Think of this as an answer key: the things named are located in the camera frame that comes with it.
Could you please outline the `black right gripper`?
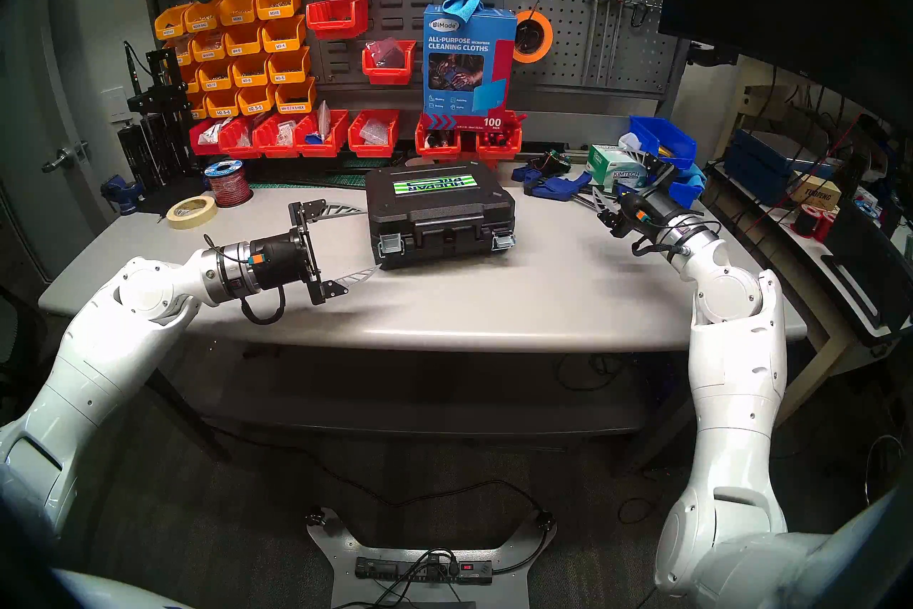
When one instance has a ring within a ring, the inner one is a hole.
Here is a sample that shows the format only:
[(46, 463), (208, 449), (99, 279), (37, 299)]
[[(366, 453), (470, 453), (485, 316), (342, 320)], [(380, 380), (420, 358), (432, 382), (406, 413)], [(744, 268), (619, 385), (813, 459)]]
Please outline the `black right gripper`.
[[(669, 193), (669, 186), (678, 177), (679, 170), (675, 165), (645, 151), (638, 151), (638, 162), (644, 167), (644, 187), (632, 194), (636, 195), (634, 217), (637, 221), (650, 225), (667, 224), (670, 214), (681, 209)], [(611, 190), (600, 185), (593, 186), (593, 206), (599, 221), (609, 229), (615, 228), (621, 218), (618, 197)]]

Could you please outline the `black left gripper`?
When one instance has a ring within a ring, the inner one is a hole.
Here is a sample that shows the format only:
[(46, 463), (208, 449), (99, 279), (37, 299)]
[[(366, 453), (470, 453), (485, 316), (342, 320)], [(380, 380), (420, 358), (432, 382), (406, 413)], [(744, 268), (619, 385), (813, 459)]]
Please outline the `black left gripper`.
[[(290, 203), (289, 213), (292, 223), (316, 223), (363, 215), (365, 210), (349, 204), (313, 200)], [(373, 265), (341, 278), (323, 280), (306, 226), (293, 227), (285, 233), (251, 241), (248, 266), (260, 290), (279, 289), (294, 282), (304, 283), (308, 292), (314, 294), (314, 306), (348, 294), (354, 286), (367, 281), (380, 269), (378, 265)]]

